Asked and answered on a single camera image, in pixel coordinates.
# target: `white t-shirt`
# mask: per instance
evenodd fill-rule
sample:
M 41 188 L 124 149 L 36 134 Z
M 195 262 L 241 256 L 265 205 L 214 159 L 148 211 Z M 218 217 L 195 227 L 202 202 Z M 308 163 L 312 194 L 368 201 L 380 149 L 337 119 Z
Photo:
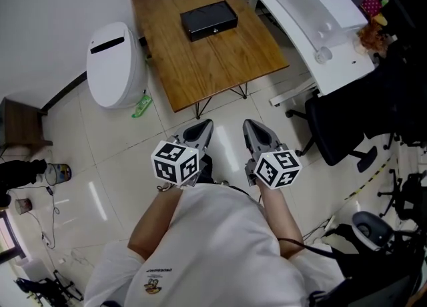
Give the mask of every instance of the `white t-shirt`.
M 343 280 L 329 258 L 307 250 L 281 257 L 263 208 L 249 196 L 197 184 L 184 190 L 146 262 L 126 243 L 105 247 L 85 307 L 106 300 L 123 307 L 306 306 L 311 292 L 330 291 Z

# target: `green object on floor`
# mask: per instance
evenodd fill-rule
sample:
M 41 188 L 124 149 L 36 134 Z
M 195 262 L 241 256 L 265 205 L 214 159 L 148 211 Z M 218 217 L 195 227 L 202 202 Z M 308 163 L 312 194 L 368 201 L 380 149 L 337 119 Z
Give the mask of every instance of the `green object on floor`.
M 144 95 L 142 97 L 142 99 L 138 102 L 138 104 L 136 105 L 135 113 L 132 114 L 132 118 L 141 117 L 142 114 L 144 113 L 144 111 L 148 108 L 148 106 L 150 105 L 150 103 L 152 101 L 153 100 L 151 99 L 150 96 Z

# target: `tile floor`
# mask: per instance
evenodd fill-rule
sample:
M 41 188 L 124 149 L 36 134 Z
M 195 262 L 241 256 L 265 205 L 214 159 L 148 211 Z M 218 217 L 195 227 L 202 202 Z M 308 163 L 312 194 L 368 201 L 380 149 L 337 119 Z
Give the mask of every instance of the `tile floor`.
M 213 158 L 213 175 L 246 190 L 258 199 L 257 187 L 248 187 L 244 165 L 250 157 L 245 148 L 242 124 L 256 119 L 273 129 L 291 149 L 300 149 L 310 138 L 307 123 L 288 119 L 284 112 L 291 106 L 304 109 L 305 95 L 287 104 L 272 107 L 269 98 L 297 86 L 308 74 L 290 41 L 269 25 L 291 66 L 273 75 L 259 78 L 249 85 L 251 95 L 242 99 L 227 91 L 215 96 L 202 118 L 215 124 L 207 153 Z M 67 163 L 73 170 L 71 181 L 55 186 L 56 248 L 49 250 L 50 260 L 40 238 L 40 227 L 29 214 L 18 216 L 15 209 L 8 213 L 19 230 L 23 247 L 32 257 L 41 258 L 47 266 L 55 265 L 83 291 L 103 246 L 113 240 L 126 241 L 133 227 L 156 195 L 161 182 L 154 178 L 150 154 L 181 124 L 194 118 L 192 108 L 173 113 L 164 90 L 151 71 L 149 94 L 153 103 L 139 119 L 132 119 L 133 109 L 106 110 L 93 100 L 86 83 L 73 90 L 50 111 L 43 121 L 45 137 L 53 147 L 45 148 L 36 158 Z M 316 147 L 302 158 L 304 168 L 294 185 L 282 190 L 303 234 L 314 229 L 333 213 L 385 208 L 387 198 L 376 192 L 390 183 L 387 168 L 396 167 L 400 153 L 397 145 L 384 151 L 386 137 L 365 140 L 358 150 L 378 148 L 378 159 L 363 174 L 356 169 L 356 160 L 346 158 L 334 167 L 326 165 Z M 20 158 L 8 151 L 4 158 Z M 389 158 L 388 167 L 360 194 L 344 201 L 354 190 Z M 30 198 L 34 215 L 48 238 L 52 237 L 52 201 L 45 188 L 13 190 L 13 198 Z

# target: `baseboard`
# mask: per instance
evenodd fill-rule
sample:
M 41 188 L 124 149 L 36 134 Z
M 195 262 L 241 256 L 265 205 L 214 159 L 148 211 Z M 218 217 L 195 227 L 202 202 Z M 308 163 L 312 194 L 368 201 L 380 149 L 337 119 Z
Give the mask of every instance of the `baseboard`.
M 147 40 L 142 37 L 139 39 L 139 43 L 142 47 L 147 45 Z M 60 92 L 58 92 L 50 101 L 48 101 L 44 107 L 41 109 L 43 111 L 49 111 L 56 103 L 63 99 L 68 93 L 74 90 L 77 86 L 82 84 L 87 79 L 86 71 L 84 71 L 79 77 L 74 79 L 70 84 L 64 87 Z

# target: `black box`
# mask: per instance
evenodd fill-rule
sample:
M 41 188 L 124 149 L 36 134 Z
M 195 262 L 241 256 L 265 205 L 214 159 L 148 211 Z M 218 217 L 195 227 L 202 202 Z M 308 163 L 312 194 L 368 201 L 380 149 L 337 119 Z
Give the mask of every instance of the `black box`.
M 238 16 L 226 1 L 221 1 L 182 13 L 181 22 L 189 39 L 196 41 L 236 27 Z

